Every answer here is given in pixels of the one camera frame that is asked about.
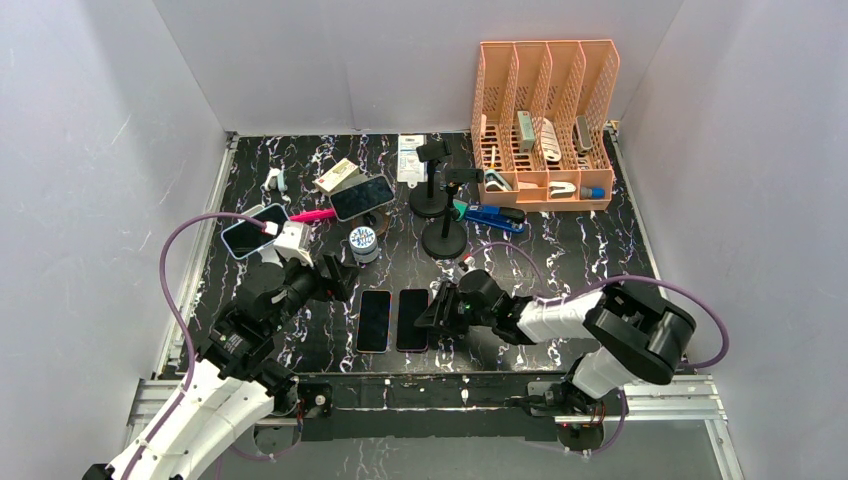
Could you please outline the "purple smartphone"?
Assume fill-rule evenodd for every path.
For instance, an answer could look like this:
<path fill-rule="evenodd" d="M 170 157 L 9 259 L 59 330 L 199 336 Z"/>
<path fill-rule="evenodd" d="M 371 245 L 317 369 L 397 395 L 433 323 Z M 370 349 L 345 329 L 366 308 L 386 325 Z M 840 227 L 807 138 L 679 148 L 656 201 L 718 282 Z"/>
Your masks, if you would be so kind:
<path fill-rule="evenodd" d="M 360 299 L 356 351 L 363 354 L 385 353 L 388 348 L 391 293 L 366 290 Z"/>

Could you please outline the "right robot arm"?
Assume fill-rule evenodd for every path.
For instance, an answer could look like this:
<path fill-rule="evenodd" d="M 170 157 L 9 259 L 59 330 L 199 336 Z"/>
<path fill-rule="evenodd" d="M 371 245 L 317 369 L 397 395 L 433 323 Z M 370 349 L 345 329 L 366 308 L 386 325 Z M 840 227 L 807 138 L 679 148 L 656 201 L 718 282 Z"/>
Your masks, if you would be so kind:
<path fill-rule="evenodd" d="M 696 330 L 694 318 L 660 294 L 642 288 L 644 278 L 610 278 L 583 294 L 543 299 L 511 296 L 484 270 L 443 282 L 414 321 L 431 334 L 456 337 L 488 327 L 511 345 L 592 338 L 598 350 L 583 355 L 563 383 L 565 405 L 590 413 L 603 396 L 633 380 L 667 385 Z"/>

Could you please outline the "black smartphone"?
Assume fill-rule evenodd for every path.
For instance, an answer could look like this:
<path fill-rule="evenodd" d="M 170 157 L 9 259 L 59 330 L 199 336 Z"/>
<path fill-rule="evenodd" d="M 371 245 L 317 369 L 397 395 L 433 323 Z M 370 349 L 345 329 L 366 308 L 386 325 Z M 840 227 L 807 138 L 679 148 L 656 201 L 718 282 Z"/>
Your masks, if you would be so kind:
<path fill-rule="evenodd" d="M 396 349 L 404 353 L 420 353 L 428 349 L 427 330 L 415 321 L 429 306 L 430 295 L 426 289 L 402 290 L 399 295 Z"/>

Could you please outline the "black phone stand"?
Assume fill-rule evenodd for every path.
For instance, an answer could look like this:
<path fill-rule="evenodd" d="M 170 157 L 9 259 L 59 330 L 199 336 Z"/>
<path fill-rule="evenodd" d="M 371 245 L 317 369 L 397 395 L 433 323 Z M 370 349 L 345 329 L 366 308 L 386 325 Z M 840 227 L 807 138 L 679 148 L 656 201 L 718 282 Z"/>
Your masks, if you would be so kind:
<path fill-rule="evenodd" d="M 442 214 L 442 221 L 427 224 L 420 238 L 423 250 L 433 259 L 456 259 L 465 250 L 468 242 L 467 231 L 464 227 L 453 227 L 455 205 L 453 203 L 459 189 L 469 183 L 481 183 L 484 173 L 479 168 L 448 169 L 446 174 L 445 192 L 447 200 Z"/>
<path fill-rule="evenodd" d="M 418 146 L 416 154 L 419 162 L 426 167 L 426 182 L 411 190 L 408 204 L 418 217 L 437 218 L 443 212 L 447 194 L 436 185 L 436 167 L 452 154 L 452 150 L 447 141 L 433 140 Z"/>

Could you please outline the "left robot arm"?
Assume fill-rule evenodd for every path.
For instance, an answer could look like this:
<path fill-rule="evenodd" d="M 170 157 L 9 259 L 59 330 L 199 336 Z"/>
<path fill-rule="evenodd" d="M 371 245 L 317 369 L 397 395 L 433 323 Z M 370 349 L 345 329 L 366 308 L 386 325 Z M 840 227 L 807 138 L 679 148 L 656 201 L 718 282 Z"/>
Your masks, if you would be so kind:
<path fill-rule="evenodd" d="M 249 269 L 218 312 L 173 394 L 122 453 L 86 479 L 197 479 L 249 427 L 299 409 L 298 383 L 271 356 L 274 338 L 310 301 L 348 301 L 359 270 L 326 254 Z"/>

